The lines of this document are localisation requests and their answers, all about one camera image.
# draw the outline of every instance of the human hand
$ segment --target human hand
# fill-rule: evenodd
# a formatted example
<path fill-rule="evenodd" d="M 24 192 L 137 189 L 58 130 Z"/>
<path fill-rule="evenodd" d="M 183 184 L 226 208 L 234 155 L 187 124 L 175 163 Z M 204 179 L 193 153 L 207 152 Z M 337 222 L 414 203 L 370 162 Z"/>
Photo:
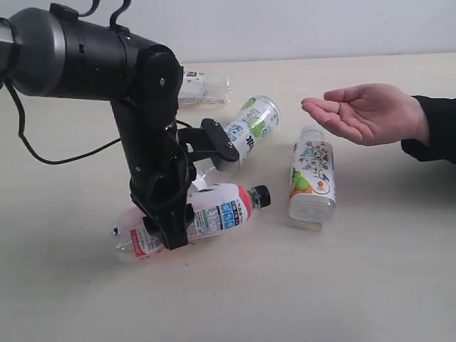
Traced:
<path fill-rule="evenodd" d="M 363 84 L 304 98 L 302 108 L 329 132 L 359 145 L 414 139 L 427 145 L 429 127 L 420 103 L 388 84 Z"/>

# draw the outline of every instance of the robotic arm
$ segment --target robotic arm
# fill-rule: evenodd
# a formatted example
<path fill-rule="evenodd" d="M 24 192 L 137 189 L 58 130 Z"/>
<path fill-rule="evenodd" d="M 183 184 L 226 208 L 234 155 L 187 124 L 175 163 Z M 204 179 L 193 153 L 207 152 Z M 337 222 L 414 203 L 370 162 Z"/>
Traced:
<path fill-rule="evenodd" d="M 145 213 L 149 234 L 176 249 L 188 243 L 187 227 L 195 218 L 187 203 L 196 177 L 193 162 L 209 157 L 216 165 L 236 162 L 239 153 L 216 121 L 177 128 L 183 68 L 168 47 L 116 24 L 130 2 L 124 0 L 109 27 L 80 19 L 97 9 L 96 0 L 86 14 L 51 4 L 49 11 L 24 9 L 2 19 L 0 81 L 20 114 L 24 109 L 15 89 L 28 96 L 110 101 L 132 201 Z"/>

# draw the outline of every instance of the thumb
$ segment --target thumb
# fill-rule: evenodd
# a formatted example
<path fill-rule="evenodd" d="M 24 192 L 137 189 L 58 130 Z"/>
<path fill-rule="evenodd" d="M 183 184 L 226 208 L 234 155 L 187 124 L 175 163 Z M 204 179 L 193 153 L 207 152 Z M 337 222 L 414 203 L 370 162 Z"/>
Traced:
<path fill-rule="evenodd" d="M 336 102 L 350 102 L 361 96 L 365 85 L 350 88 L 335 89 L 324 94 L 325 100 Z"/>

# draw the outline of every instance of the floral bottle label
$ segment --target floral bottle label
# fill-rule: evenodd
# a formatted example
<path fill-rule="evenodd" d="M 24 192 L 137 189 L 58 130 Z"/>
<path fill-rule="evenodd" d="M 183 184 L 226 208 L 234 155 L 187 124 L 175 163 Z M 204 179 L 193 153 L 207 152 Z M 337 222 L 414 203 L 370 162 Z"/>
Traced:
<path fill-rule="evenodd" d="M 336 201 L 332 146 L 317 140 L 300 140 L 293 150 L 290 198 L 309 194 Z"/>

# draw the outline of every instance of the clear plastic bottle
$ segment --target clear plastic bottle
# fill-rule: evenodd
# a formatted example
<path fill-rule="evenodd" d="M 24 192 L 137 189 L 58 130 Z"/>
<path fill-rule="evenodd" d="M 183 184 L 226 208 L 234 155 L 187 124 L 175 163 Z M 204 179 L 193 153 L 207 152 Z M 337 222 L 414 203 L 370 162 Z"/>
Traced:
<path fill-rule="evenodd" d="M 231 76 L 228 73 L 184 70 L 184 79 L 177 98 L 180 104 L 227 105 L 231 101 L 231 95 Z"/>
<path fill-rule="evenodd" d="M 239 161 L 222 162 L 218 168 L 211 159 L 196 162 L 197 179 L 189 191 L 199 191 L 221 181 L 224 176 L 236 173 L 252 149 L 276 128 L 279 120 L 279 107 L 273 100 L 263 95 L 250 98 L 225 128 L 233 146 L 239 151 Z"/>
<path fill-rule="evenodd" d="M 238 227 L 254 210 L 269 206 L 271 195 L 264 185 L 247 190 L 236 184 L 222 183 L 191 194 L 188 202 L 194 208 L 195 220 L 187 228 L 187 236 L 195 240 Z M 164 248 L 157 237 L 147 233 L 143 217 L 143 212 L 133 207 L 120 216 L 111 230 L 121 261 L 149 258 Z"/>
<path fill-rule="evenodd" d="M 336 211 L 333 148 L 323 129 L 305 126 L 294 144 L 289 216 L 307 229 L 320 230 Z"/>

